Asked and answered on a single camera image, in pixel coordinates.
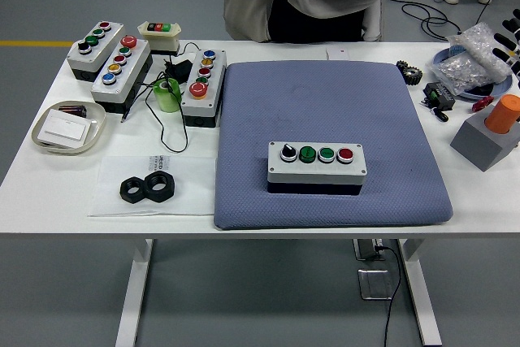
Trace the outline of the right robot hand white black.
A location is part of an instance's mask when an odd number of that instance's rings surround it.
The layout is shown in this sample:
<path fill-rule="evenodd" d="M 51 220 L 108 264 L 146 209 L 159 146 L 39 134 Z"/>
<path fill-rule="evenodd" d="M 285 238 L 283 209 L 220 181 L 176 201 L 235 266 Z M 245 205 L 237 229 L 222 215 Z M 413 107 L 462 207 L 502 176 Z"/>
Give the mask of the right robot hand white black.
<path fill-rule="evenodd" d="M 502 25 L 505 29 L 514 35 L 514 41 L 503 34 L 495 33 L 493 38 L 496 46 L 492 49 L 492 53 L 506 64 L 514 76 L 519 78 L 519 14 L 515 10 L 514 17 L 510 20 L 504 20 Z"/>

